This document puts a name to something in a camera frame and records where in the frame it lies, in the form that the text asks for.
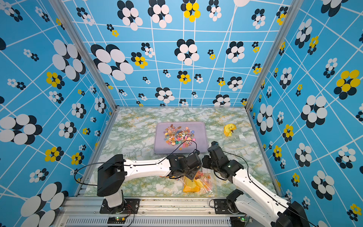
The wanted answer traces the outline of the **pile of colourful candies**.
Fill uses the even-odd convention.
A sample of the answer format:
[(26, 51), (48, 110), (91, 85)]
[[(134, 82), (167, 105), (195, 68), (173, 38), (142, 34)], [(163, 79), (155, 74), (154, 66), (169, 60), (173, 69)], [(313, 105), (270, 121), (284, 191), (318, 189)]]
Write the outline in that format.
[(177, 146), (179, 151), (190, 147), (196, 141), (194, 131), (189, 127), (175, 127), (173, 124), (164, 131), (164, 140), (170, 146)]

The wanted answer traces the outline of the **ziploc bag with yellow duck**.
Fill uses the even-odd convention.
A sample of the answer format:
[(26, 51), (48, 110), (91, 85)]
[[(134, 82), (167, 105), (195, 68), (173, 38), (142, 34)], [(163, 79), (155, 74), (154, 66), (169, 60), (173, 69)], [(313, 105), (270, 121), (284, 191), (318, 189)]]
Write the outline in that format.
[(224, 126), (224, 135), (229, 142), (246, 142), (242, 130), (235, 124), (227, 124)]

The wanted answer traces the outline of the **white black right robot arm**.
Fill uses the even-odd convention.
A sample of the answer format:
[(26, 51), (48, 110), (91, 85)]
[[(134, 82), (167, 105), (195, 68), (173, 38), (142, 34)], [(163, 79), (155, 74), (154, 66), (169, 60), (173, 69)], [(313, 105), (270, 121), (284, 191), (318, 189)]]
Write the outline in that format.
[(248, 164), (229, 160), (218, 142), (212, 142), (208, 155), (202, 159), (203, 167), (216, 176), (234, 184), (236, 190), (227, 197), (232, 213), (245, 213), (265, 227), (309, 227), (305, 209), (269, 190), (249, 174)]

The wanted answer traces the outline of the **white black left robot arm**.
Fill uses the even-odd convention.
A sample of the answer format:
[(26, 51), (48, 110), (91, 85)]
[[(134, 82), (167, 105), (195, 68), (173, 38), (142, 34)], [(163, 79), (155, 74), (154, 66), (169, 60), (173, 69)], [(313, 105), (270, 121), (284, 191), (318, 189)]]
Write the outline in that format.
[(169, 154), (162, 159), (139, 161), (125, 159), (122, 154), (115, 155), (97, 170), (97, 196), (104, 198), (100, 212), (116, 214), (132, 207), (123, 196), (122, 184), (126, 181), (149, 176), (193, 180), (201, 167), (198, 150), (187, 157)]

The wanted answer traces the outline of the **ziploc bag of candies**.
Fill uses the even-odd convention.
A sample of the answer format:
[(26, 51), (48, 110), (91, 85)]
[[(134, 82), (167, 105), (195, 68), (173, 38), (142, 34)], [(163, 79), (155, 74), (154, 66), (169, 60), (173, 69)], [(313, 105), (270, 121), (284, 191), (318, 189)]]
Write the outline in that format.
[(206, 197), (216, 195), (216, 184), (211, 173), (198, 171), (192, 180), (184, 176), (182, 182), (184, 194)]

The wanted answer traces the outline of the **lilac plastic tray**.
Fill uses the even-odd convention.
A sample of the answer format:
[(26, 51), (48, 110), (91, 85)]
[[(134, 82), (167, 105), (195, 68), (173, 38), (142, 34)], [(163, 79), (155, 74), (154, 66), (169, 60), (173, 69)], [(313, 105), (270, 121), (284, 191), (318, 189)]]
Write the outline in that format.
[(156, 126), (154, 153), (189, 154), (195, 149), (207, 152), (208, 139), (203, 122), (166, 122)]

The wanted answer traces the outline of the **right green circuit board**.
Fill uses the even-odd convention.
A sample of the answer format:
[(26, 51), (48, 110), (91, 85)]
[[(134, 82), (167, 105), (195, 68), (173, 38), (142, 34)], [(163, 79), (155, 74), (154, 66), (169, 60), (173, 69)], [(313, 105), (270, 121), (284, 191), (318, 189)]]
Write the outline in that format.
[(246, 227), (249, 219), (248, 217), (231, 217), (231, 227)]

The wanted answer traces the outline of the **green circuit board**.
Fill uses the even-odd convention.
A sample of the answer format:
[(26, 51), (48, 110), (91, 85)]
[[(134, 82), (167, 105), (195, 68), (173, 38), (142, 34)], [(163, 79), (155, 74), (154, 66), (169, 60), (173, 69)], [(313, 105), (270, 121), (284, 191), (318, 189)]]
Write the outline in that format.
[(125, 224), (126, 217), (109, 217), (107, 224), (116, 225), (116, 224)]
[(248, 217), (231, 217), (231, 227), (246, 227), (249, 219)]

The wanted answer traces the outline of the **left green circuit board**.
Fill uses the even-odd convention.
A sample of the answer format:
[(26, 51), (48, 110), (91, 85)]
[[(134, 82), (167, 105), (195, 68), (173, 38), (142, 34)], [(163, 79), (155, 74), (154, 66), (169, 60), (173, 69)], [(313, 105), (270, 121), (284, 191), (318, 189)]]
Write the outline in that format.
[(109, 217), (107, 224), (116, 225), (116, 224), (125, 224), (126, 217)]

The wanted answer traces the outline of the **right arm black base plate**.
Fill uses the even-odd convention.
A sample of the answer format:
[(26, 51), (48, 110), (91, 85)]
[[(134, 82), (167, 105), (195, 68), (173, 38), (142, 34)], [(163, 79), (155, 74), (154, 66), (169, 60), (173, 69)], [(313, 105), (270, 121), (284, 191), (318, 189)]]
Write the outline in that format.
[(224, 215), (242, 215), (236, 205), (228, 199), (212, 199), (209, 203), (210, 207), (214, 209), (216, 214)]

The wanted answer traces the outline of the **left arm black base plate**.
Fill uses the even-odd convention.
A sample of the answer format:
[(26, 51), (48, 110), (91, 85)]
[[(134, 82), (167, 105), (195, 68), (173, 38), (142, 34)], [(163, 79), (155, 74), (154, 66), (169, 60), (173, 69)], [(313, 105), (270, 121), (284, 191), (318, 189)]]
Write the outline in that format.
[(119, 206), (110, 208), (106, 199), (103, 200), (100, 212), (101, 214), (137, 214), (140, 207), (141, 199), (124, 199)]

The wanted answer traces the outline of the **aluminium front rail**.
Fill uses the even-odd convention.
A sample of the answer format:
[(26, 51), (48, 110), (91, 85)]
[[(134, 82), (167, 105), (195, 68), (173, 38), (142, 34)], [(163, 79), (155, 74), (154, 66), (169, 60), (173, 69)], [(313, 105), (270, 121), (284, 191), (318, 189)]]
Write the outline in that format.
[[(216, 214), (209, 203), (223, 197), (144, 197), (137, 214), (101, 214), (103, 199), (67, 199), (54, 221), (55, 227), (231, 227), (231, 217), (248, 217), (246, 227), (262, 227), (257, 220), (242, 215)], [(107, 224), (109, 217), (126, 217), (125, 224)]]

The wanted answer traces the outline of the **aluminium corner post right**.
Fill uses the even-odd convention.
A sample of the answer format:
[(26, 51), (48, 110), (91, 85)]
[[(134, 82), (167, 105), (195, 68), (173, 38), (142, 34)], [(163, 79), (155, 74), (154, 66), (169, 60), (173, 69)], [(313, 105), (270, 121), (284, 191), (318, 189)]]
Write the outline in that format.
[(288, 9), (287, 17), (286, 17), (284, 23), (282, 24), (282, 26), (280, 27), (279, 32), (277, 33), (276, 39), (273, 42), (273, 45), (272, 45), (270, 51), (268, 52), (266, 60), (262, 66), (262, 71), (261, 71), (260, 75), (257, 77), (257, 80), (250, 93), (250, 96), (248, 98), (248, 103), (245, 107), (246, 111), (248, 111), (249, 108), (254, 103), (254, 100), (259, 93), (260, 86), (261, 86), (262, 82), (265, 80), (266, 76), (268, 75), (268, 71), (271, 68), (272, 63), (274, 62), (274, 60), (277, 56), (277, 53), (278, 53), (278, 50), (279, 50), (281, 44), (284, 42), (284, 40), (287, 36), (287, 33), (289, 32), (293, 22), (295, 21), (297, 13), (299, 12), (299, 9), (302, 6), (302, 3), (303, 3), (303, 0), (292, 1), (291, 5)]

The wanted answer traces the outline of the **aluminium corner post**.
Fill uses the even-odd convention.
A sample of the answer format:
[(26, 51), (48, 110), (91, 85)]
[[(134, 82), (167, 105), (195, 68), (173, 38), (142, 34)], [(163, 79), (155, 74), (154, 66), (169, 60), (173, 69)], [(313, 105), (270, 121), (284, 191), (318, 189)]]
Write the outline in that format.
[(59, 16), (61, 22), (64, 24), (69, 37), (71, 38), (73, 44), (76, 46), (77, 50), (79, 51), (82, 59), (85, 62), (85, 65), (89, 69), (91, 76), (95, 80), (95, 83), (100, 88), (101, 92), (103, 93), (105, 99), (108, 101), (112, 110), (116, 111), (117, 105), (114, 99), (112, 98), (111, 93), (105, 87), (105, 82), (101, 74), (98, 72), (98, 69), (96, 68), (91, 56), (89, 55), (86, 46), (82, 42), (80, 34), (77, 31), (75, 25), (72, 23), (69, 14), (66, 12), (66, 7), (62, 3), (62, 1), (50, 1), (50, 4), (53, 7), (55, 13)]
[(286, 17), (284, 23), (282, 24), (282, 26), (280, 27), (279, 32), (277, 33), (276, 39), (273, 42), (273, 45), (272, 45), (270, 51), (268, 52), (266, 60), (262, 66), (262, 71), (261, 71), (260, 75), (257, 77), (257, 80), (250, 93), (250, 96), (248, 98), (248, 103), (245, 107), (246, 111), (248, 111), (249, 108), (254, 103), (254, 100), (259, 93), (260, 86), (261, 86), (262, 82), (265, 80), (266, 76), (268, 75), (268, 71), (271, 68), (272, 63), (274, 62), (274, 60), (277, 56), (277, 53), (278, 53), (278, 50), (279, 50), (281, 44), (284, 42), (284, 40), (287, 36), (287, 33), (289, 32), (293, 22), (295, 21), (297, 13), (299, 12), (299, 9), (302, 6), (302, 3), (303, 3), (303, 0), (292, 1), (291, 5), (288, 9), (287, 17)]

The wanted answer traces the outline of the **aluminium corner post left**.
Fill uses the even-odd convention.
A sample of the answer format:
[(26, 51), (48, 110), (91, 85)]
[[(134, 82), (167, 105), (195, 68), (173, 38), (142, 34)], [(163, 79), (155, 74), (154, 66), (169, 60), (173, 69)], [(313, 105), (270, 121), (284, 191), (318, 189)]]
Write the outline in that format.
[(66, 12), (66, 7), (62, 3), (62, 1), (50, 1), (50, 4), (53, 7), (55, 13), (59, 16), (61, 22), (64, 24), (69, 37), (71, 38), (73, 44), (76, 46), (77, 50), (79, 51), (82, 59), (85, 62), (85, 65), (89, 69), (91, 76), (95, 80), (95, 83), (100, 88), (101, 92), (103, 93), (105, 99), (108, 101), (112, 110), (116, 111), (117, 105), (114, 99), (112, 98), (111, 93), (105, 87), (105, 82), (101, 74), (98, 72), (98, 69), (96, 68), (91, 56), (89, 55), (86, 46), (82, 42), (80, 34), (77, 31), (75, 25), (72, 23), (69, 14)]

